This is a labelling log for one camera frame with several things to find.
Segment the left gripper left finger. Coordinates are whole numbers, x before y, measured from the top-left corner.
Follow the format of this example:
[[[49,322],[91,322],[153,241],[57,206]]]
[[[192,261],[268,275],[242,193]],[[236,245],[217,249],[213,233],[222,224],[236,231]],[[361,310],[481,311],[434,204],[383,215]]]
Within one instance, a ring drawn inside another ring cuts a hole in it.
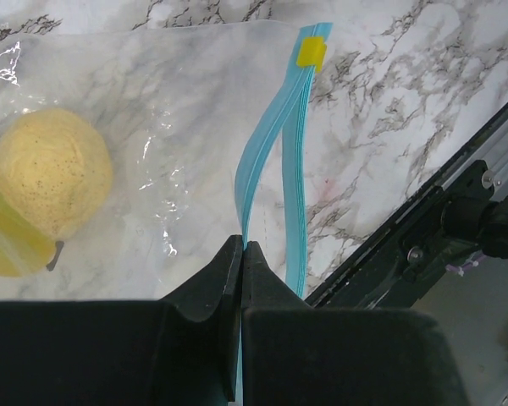
[[[162,299],[0,301],[0,405],[235,400],[242,239]]]

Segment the clear zip top bag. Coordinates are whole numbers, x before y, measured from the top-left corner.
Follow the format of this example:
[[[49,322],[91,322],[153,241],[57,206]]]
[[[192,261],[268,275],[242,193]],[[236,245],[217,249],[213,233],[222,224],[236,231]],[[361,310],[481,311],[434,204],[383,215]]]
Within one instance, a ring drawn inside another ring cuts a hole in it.
[[[0,301],[162,299],[233,235],[276,215],[279,279],[306,276],[302,147],[333,26],[258,21],[0,41],[0,139],[24,114],[73,112],[103,137],[113,183],[96,213],[55,242],[47,267],[0,277]]]

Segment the yellow star fruit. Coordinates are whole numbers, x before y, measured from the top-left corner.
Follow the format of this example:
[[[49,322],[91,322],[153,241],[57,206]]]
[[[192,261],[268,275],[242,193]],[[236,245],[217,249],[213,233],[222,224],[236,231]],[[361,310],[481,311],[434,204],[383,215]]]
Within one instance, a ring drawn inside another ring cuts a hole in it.
[[[55,242],[30,225],[0,194],[0,277],[40,272],[55,254]]]

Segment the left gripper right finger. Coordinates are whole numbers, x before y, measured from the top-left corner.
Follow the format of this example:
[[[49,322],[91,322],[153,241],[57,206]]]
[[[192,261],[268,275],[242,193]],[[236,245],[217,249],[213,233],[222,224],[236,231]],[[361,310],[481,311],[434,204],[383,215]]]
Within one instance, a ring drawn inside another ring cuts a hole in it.
[[[246,405],[466,405],[436,321],[412,310],[313,309],[244,254],[242,391]]]

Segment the yellow pear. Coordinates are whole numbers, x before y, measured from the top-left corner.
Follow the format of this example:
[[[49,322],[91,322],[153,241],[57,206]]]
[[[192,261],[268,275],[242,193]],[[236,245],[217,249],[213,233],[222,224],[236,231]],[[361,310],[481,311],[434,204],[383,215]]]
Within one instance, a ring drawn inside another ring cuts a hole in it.
[[[113,165],[98,131],[62,108],[17,118],[0,139],[0,192],[54,242],[72,237],[102,206]]]

